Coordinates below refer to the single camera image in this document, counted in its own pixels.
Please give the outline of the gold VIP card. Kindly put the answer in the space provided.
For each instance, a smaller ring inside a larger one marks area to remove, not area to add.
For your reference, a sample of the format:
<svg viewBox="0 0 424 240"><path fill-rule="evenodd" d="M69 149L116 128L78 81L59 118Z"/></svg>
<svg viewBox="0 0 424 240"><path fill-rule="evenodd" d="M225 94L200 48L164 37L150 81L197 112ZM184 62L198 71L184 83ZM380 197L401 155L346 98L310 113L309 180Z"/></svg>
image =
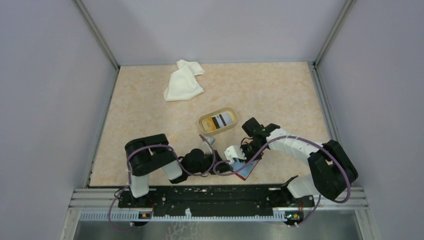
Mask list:
<svg viewBox="0 0 424 240"><path fill-rule="evenodd" d="M212 117L208 117L208 118L203 119L201 121L201 124L202 124L203 129L206 133L213 132L217 129Z"/></svg>

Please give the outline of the red card holder wallet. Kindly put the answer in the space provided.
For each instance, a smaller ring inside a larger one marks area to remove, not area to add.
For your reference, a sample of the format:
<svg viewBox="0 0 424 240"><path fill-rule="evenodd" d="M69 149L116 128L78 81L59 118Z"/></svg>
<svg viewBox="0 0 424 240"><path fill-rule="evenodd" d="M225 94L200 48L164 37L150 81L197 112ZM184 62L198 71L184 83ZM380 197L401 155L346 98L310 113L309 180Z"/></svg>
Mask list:
<svg viewBox="0 0 424 240"><path fill-rule="evenodd" d="M246 166L244 169L242 169L241 171L239 171L235 174L238 178L245 181L250 176L250 174L252 173L252 171L254 170L256 165L258 164L258 162L259 162L259 160L254 160L251 163L249 163L248 165L246 165L245 162L242 162L242 161L239 161L238 159L236 159L235 162L231 165L232 172L235 172L235 171L239 170L240 168L243 168L244 166Z"/></svg>

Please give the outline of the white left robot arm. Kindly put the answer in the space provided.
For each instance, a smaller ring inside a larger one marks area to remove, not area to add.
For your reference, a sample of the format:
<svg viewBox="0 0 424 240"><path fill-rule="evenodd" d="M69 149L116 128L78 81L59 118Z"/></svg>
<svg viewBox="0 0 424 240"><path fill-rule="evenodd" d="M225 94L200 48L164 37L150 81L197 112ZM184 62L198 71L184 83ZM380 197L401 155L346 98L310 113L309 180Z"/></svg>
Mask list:
<svg viewBox="0 0 424 240"><path fill-rule="evenodd" d="M150 200L149 174L162 169L171 184L182 183L189 176L202 177L232 170L227 163L217 165L222 160L212 149L214 140L200 136L204 149L194 148L184 156L177 156L169 145L165 134L157 134L129 141L124 150L128 171L130 200L138 207L144 207Z"/></svg>

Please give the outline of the beige oval tray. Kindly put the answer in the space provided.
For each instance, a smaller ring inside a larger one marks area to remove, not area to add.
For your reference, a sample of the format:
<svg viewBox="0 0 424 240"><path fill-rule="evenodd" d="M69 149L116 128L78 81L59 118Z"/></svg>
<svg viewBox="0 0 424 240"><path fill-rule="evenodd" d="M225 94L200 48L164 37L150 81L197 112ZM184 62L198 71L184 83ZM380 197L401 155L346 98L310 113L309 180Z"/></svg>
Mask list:
<svg viewBox="0 0 424 240"><path fill-rule="evenodd" d="M206 119L206 118L211 118L211 117L218 115L218 114L221 114L223 112L230 112L231 117L233 119L233 123L228 125L228 126L225 126L223 128L216 129L215 131L212 131L212 132L205 132L204 128L202 126L202 120ZM199 126L199 129L200 129L200 131L202 132L203 135L210 137L210 136L213 136L213 135L216 135L216 134L219 134L219 133L222 133L222 132L225 132L229 129L234 128L237 125L238 119L239 119L239 117L238 117L236 111L232 107L223 107L223 108L220 108L220 109L215 110L213 112L202 115L198 119L198 126Z"/></svg>

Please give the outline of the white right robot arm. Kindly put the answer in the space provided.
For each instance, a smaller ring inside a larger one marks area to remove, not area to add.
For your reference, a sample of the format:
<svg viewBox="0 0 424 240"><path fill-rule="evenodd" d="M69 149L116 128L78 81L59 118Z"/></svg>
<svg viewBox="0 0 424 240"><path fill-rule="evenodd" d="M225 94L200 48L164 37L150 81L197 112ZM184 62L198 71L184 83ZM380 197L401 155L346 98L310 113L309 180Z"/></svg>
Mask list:
<svg viewBox="0 0 424 240"><path fill-rule="evenodd" d="M254 117L242 129L251 139L240 146L246 163L262 159L264 150L282 152L304 162L310 174L292 177L284 184L281 199L287 206L295 206L302 197L321 195L337 201L343 191L350 191L359 174L341 144L336 140L316 143L292 135L279 125L260 124Z"/></svg>

